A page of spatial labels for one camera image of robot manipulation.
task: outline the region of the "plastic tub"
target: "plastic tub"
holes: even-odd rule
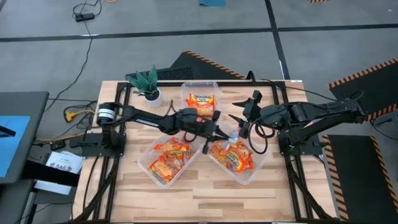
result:
[[[160,155],[162,155],[162,152],[157,151],[154,149],[155,145],[157,144],[162,144],[168,141],[170,138],[175,137],[179,139],[180,141],[183,141],[183,133],[178,133],[174,136],[168,136],[164,135],[158,140],[154,141],[152,145],[150,145],[141,158],[138,160],[138,166],[161,188],[166,189],[169,188],[177,179],[178,177],[184,172],[185,169],[192,163],[192,161],[196,158],[201,153],[201,149],[203,147],[203,144],[200,143],[200,141],[195,140],[194,142],[190,143],[191,147],[191,159],[180,169],[180,171],[174,176],[174,178],[168,183],[168,184],[163,184],[159,180],[154,177],[151,172],[149,171],[149,166],[154,163]],[[187,139],[191,139],[193,136],[190,136],[187,134]]]
[[[238,125],[233,126],[232,124],[220,125],[221,130],[224,131],[228,135],[230,133],[232,133],[234,130],[236,130],[237,127],[238,127]],[[246,184],[250,184],[250,182],[255,177],[256,172],[259,169],[261,169],[261,167],[264,165],[264,163],[266,162],[266,157],[267,157],[268,153],[264,153],[262,155],[257,154],[250,148],[249,141],[247,139],[240,138],[239,140],[244,142],[244,144],[252,152],[251,157],[253,160],[253,170],[242,170],[242,172],[231,171],[231,170],[227,169],[225,166],[223,166],[220,162],[218,162],[210,153],[208,154],[208,156],[210,157],[210,159],[213,162],[215,162],[217,165],[219,165],[223,170],[225,170],[225,172],[227,172],[237,182],[239,182],[240,184],[246,185]],[[253,140],[252,140],[252,145],[258,151],[262,150]]]
[[[181,85],[181,104],[182,108],[187,108],[188,105],[185,99],[189,98],[189,94],[194,95],[214,95],[215,96],[215,110],[221,111],[218,99],[220,98],[220,89],[218,88],[217,82],[214,81],[203,81],[203,82],[186,82]]]

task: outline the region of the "blue object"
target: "blue object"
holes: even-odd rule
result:
[[[5,177],[18,149],[30,116],[0,116],[0,126],[16,132],[15,136],[0,138],[0,177]]]
[[[225,0],[200,0],[201,6],[224,7]]]

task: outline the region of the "floor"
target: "floor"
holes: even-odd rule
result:
[[[0,90],[45,90],[55,97],[74,81],[85,59],[89,40],[82,35],[87,31],[83,23],[72,18],[74,5],[84,1],[0,2]],[[271,3],[276,26],[285,28],[279,33],[271,32],[275,24],[266,2]],[[95,100],[103,80],[123,80],[125,74],[148,70],[152,65],[167,68],[183,50],[192,50],[243,75],[253,70],[257,78],[303,80],[306,89],[332,96],[327,87],[330,82],[398,55],[397,26],[367,26],[397,24],[395,0],[313,4],[307,0],[226,0],[225,7],[200,7],[197,0],[118,0],[103,1],[102,5],[101,14],[87,26],[92,35],[116,35],[100,35],[93,41],[80,79],[62,98]],[[87,6],[83,12],[98,10],[98,6]],[[201,30],[213,34],[202,34]],[[274,37],[280,42],[275,44]],[[307,96],[314,103],[326,102]],[[64,132],[69,125],[62,111],[75,104],[57,101],[44,114],[37,137],[53,138]],[[396,127],[390,124],[380,130],[396,137]],[[375,136],[398,192],[395,141],[381,136],[368,123],[340,125],[325,133]],[[32,157],[48,151],[34,147]],[[40,213],[35,224],[63,222],[70,217],[70,205],[52,205]]]

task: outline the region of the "black floor mat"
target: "black floor mat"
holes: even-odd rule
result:
[[[192,67],[197,70],[195,80],[241,80],[245,79],[242,75],[208,60],[195,52],[186,50],[178,56],[171,68]]]
[[[191,67],[163,68],[157,70],[158,80],[193,80],[198,74]]]
[[[369,121],[397,109],[397,85],[398,58],[394,58],[330,83],[329,89],[337,99],[364,90],[359,102],[367,112],[366,120]]]
[[[323,136],[326,158],[342,220],[398,223],[398,201],[371,136]]]

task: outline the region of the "wooden tabletop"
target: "wooden tabletop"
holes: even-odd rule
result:
[[[116,81],[105,81],[98,104],[114,101]],[[286,81],[287,86],[303,88],[301,82]],[[236,124],[228,114],[242,117],[242,108],[232,102],[244,101],[254,90],[263,97],[260,106],[273,104],[271,88],[267,86],[222,86],[219,103],[223,122]],[[181,108],[180,87],[160,87],[164,97],[160,108],[146,106],[143,97],[132,95],[129,104],[156,114],[165,114],[170,100],[176,110]],[[287,89],[289,101],[306,101],[305,92]],[[111,222],[270,222],[293,221],[294,212],[283,157],[279,154],[277,138],[268,140],[267,161],[249,185],[241,185],[206,155],[199,155],[169,189],[160,189],[138,167],[141,154],[163,135],[158,129],[139,123],[126,123],[127,145],[120,160]],[[264,140],[253,140],[264,146]],[[309,191],[332,216],[335,208],[323,164],[313,156],[302,156]],[[80,174],[73,214],[82,211],[83,196],[94,159],[86,159]],[[102,158],[95,166],[88,187],[86,204],[96,193],[101,173]],[[104,194],[100,217],[104,217]],[[298,190],[301,214],[305,216],[302,195]]]

